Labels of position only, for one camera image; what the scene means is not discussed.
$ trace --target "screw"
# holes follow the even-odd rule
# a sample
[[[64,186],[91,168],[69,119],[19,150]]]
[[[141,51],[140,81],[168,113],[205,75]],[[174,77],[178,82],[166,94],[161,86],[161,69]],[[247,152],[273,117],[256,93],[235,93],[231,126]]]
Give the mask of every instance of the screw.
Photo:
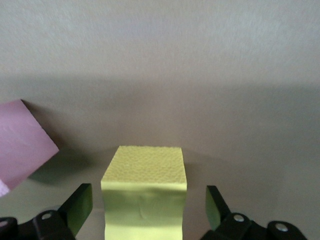
[[[234,218],[234,220],[236,220],[237,222],[240,222],[240,223],[245,221],[244,217],[239,214],[234,215],[233,218]]]
[[[42,220],[49,219],[49,218],[51,218],[51,216],[52,216],[52,213],[48,212],[48,213],[43,214],[41,219]]]
[[[277,223],[275,225],[276,229],[278,229],[281,232],[288,232],[288,228],[286,225],[282,224],[282,223]]]
[[[5,225],[8,224],[8,221],[7,220],[4,220],[4,221],[0,221],[0,228],[4,227]]]

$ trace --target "sponge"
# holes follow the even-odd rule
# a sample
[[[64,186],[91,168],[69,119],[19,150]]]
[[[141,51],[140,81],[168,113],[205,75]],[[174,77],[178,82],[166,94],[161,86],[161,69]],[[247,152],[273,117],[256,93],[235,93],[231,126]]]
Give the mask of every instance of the sponge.
[[[182,240],[181,148],[120,146],[102,180],[107,240]]]

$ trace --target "gray background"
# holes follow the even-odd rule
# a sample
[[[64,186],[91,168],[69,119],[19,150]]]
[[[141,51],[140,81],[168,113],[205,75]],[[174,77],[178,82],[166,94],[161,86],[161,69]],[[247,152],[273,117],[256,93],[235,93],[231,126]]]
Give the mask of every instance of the gray background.
[[[9,195],[22,223],[93,184],[77,239],[103,239],[117,146],[182,147],[185,240],[205,186],[266,226],[320,226],[320,2],[0,2],[0,103],[23,99],[61,151]]]

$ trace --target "foam block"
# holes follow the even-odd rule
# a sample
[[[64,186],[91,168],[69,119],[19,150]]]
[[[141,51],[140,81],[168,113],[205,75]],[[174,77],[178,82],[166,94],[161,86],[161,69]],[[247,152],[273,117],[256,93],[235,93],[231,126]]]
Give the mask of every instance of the foam block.
[[[106,240],[182,240],[181,148],[120,146],[102,180]]]
[[[58,151],[21,100],[0,104],[0,197]]]

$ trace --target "pink paper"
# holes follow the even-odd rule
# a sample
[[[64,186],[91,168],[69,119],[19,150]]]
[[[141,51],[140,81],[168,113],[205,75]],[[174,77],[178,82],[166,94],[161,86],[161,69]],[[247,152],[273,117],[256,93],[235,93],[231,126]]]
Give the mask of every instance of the pink paper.
[[[0,197],[58,151],[21,100],[0,104]]]

